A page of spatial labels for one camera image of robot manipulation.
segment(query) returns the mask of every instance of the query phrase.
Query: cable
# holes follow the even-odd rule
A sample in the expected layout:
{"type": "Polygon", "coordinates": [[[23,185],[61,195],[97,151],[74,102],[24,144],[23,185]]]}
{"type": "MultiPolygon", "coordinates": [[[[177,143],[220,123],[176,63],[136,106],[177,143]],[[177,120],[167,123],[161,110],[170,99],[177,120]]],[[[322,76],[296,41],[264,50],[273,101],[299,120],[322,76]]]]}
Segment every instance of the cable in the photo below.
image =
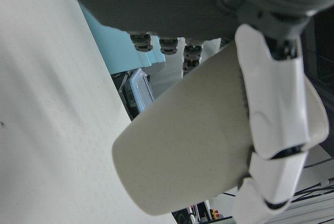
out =
{"type": "Polygon", "coordinates": [[[322,195],[325,195],[325,194],[331,194],[331,193],[334,193],[334,190],[331,190],[331,191],[328,191],[328,192],[325,192],[325,193],[322,193],[322,194],[315,194],[315,195],[311,195],[311,196],[302,197],[300,199],[294,199],[291,202],[293,203],[293,202],[304,201],[306,199],[311,199],[311,198],[314,198],[314,197],[322,196],[322,195]]]}
{"type": "Polygon", "coordinates": [[[309,189],[312,189],[312,188],[315,188],[315,187],[317,187],[317,186],[321,186],[321,183],[319,182],[319,183],[317,183],[317,184],[315,184],[315,185],[313,185],[313,186],[309,186],[309,187],[307,187],[307,188],[304,188],[304,189],[302,189],[302,190],[299,190],[298,192],[295,192],[294,195],[300,195],[302,192],[304,192],[304,191],[306,191],[306,190],[309,190],[309,189]]]}
{"type": "Polygon", "coordinates": [[[295,193],[294,196],[298,196],[298,195],[306,194],[306,193],[314,193],[314,192],[323,191],[323,190],[331,190],[331,189],[334,189],[334,186],[326,186],[326,187],[312,189],[312,190],[305,190],[305,191],[302,191],[302,192],[300,192],[298,194],[295,193]]]}
{"type": "Polygon", "coordinates": [[[330,220],[325,220],[325,221],[323,221],[323,222],[319,222],[319,223],[317,223],[317,224],[323,224],[323,223],[329,222],[329,221],[331,221],[331,220],[334,220],[334,218],[332,218],[332,219],[330,219],[330,220]]]}
{"type": "Polygon", "coordinates": [[[229,196],[233,196],[233,197],[235,197],[235,195],[234,195],[234,194],[229,194],[229,193],[223,193],[223,194],[226,194],[226,195],[229,195],[229,196]]]}
{"type": "Polygon", "coordinates": [[[320,162],[317,162],[317,163],[314,163],[314,164],[311,164],[311,165],[308,165],[308,166],[305,166],[304,168],[311,168],[311,167],[314,167],[314,166],[317,166],[317,165],[320,165],[320,164],[323,164],[327,161],[330,161],[330,160],[334,160],[334,158],[329,158],[327,160],[323,160],[323,161],[320,161],[320,162]]]}
{"type": "Polygon", "coordinates": [[[313,193],[313,192],[310,192],[310,193],[304,194],[304,195],[300,196],[299,198],[295,199],[295,201],[296,201],[296,200],[298,200],[298,199],[301,199],[301,198],[303,198],[303,197],[305,197],[305,196],[307,196],[307,195],[309,195],[309,194],[311,194],[311,193],[313,193]]]}

